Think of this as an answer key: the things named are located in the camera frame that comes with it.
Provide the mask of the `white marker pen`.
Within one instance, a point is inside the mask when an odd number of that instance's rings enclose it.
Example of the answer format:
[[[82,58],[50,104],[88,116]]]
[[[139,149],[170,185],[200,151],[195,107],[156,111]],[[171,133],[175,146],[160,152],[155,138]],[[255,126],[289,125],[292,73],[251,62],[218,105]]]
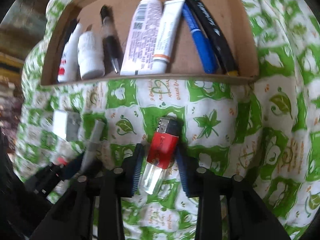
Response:
[[[95,160],[96,151],[100,144],[100,137],[102,135],[104,127],[104,122],[102,122],[101,120],[95,120],[90,139],[87,143],[86,150],[82,158],[80,173],[84,173],[91,165],[91,163],[93,163],[93,161]]]

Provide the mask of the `red clear lighter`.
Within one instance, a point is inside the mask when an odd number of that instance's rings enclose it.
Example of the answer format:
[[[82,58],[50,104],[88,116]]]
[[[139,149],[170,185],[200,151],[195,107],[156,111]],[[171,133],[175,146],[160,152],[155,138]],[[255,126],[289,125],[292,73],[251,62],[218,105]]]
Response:
[[[173,158],[181,133],[180,123],[171,116],[159,120],[152,137],[140,187],[147,194],[158,191]]]

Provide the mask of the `white charger plug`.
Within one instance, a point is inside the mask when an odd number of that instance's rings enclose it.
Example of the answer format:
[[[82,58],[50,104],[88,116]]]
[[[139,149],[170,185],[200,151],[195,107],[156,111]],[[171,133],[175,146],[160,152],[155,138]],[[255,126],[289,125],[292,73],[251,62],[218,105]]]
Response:
[[[52,132],[65,141],[76,141],[81,123],[79,113],[55,110]]]

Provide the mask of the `white dropper bottle red label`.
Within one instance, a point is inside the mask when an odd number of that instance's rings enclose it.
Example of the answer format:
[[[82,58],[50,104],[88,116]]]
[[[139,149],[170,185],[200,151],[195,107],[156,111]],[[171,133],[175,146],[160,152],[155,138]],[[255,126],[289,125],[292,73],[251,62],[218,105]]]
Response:
[[[71,33],[61,56],[59,65],[57,81],[72,82],[76,81],[78,77],[78,42],[82,34],[82,24],[77,23],[73,32]]]

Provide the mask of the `pink white ointment tube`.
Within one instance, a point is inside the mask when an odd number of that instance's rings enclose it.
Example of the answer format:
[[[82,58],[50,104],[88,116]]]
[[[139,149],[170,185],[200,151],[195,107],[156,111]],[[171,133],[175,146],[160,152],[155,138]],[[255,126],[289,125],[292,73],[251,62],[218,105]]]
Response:
[[[121,75],[165,73],[164,69],[153,66],[153,55],[161,16],[161,1],[140,1],[132,17],[120,70]]]

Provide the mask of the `white pill bottle green label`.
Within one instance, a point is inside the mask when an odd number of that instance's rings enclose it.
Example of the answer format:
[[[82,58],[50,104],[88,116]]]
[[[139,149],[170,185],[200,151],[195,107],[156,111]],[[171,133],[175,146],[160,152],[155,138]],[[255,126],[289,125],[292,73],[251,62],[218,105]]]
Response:
[[[103,41],[92,31],[86,31],[79,37],[78,65],[82,80],[105,75]]]

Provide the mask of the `black gel pen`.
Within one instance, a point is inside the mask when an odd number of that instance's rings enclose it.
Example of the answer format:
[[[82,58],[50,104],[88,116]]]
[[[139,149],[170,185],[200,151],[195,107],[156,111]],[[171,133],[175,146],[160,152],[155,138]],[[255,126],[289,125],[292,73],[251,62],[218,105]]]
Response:
[[[101,36],[103,38],[104,48],[107,51],[110,63],[115,73],[119,73],[120,50],[116,39],[116,29],[112,20],[111,8],[103,5],[100,9],[101,17]]]

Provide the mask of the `blue marker pen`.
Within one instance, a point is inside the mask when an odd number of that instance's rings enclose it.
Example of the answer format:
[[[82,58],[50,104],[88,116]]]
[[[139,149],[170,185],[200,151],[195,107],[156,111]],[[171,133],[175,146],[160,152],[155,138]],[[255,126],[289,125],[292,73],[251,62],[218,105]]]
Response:
[[[183,5],[182,15],[189,27],[204,72],[214,74],[218,69],[218,64],[209,39],[203,34],[203,31],[200,29],[195,17],[186,4]]]

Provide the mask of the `black marker blue cap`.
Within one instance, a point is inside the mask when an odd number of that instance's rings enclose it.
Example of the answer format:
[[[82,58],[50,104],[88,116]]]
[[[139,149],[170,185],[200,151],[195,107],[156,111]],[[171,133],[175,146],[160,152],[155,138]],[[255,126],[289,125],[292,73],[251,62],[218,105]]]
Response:
[[[64,44],[66,44],[69,41],[69,38],[71,36],[71,34],[73,33],[74,29],[76,28],[76,25],[78,24],[78,20],[76,18],[72,19],[69,27],[66,30],[65,33],[65,39],[64,39]]]

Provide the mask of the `black marker yellow cap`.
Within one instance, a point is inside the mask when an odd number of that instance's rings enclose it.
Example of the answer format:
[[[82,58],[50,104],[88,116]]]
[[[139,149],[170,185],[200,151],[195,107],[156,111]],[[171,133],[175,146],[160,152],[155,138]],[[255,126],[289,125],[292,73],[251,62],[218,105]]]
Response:
[[[195,14],[196,18],[199,20],[199,23],[202,25],[202,29],[207,35],[210,46],[213,49],[223,74],[239,76],[238,66],[234,60],[228,42],[203,1],[186,0],[186,2],[191,11]]]

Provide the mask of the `small white cream tube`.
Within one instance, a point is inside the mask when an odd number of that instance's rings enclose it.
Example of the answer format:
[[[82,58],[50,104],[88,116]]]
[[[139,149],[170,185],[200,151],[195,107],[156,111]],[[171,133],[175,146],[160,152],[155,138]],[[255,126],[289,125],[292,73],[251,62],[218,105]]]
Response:
[[[153,55],[153,66],[155,68],[166,68],[170,62],[184,4],[185,0],[170,0],[164,3]]]

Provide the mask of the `clear case red insert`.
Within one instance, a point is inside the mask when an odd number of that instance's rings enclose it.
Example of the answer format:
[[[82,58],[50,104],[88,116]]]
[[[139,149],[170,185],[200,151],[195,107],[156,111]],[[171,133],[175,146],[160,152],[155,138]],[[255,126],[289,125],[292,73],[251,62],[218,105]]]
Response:
[[[51,165],[65,167],[68,165],[68,160],[62,155],[54,155],[51,159]]]

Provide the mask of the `green white patterned quilt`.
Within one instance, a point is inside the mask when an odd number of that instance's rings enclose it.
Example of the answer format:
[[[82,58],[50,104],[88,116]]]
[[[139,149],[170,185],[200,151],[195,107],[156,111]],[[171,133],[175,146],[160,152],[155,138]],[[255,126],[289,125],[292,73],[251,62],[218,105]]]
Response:
[[[49,1],[44,38],[22,70],[18,177],[27,180],[54,155],[81,153],[97,119],[107,123],[99,155],[120,165],[170,115],[184,122],[182,139],[201,166],[224,177],[249,175],[289,237],[300,239],[319,213],[319,22],[306,2],[241,0],[259,59],[252,85],[168,79],[42,88],[49,39],[70,1]],[[55,110],[80,114],[76,141],[52,132]]]

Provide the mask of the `shallow cardboard tray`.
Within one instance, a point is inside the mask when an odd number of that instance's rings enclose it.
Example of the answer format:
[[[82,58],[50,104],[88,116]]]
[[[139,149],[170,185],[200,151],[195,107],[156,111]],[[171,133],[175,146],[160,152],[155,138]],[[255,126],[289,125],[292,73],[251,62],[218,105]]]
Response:
[[[40,83],[192,78],[238,85],[258,75],[241,0],[71,0],[49,39]]]

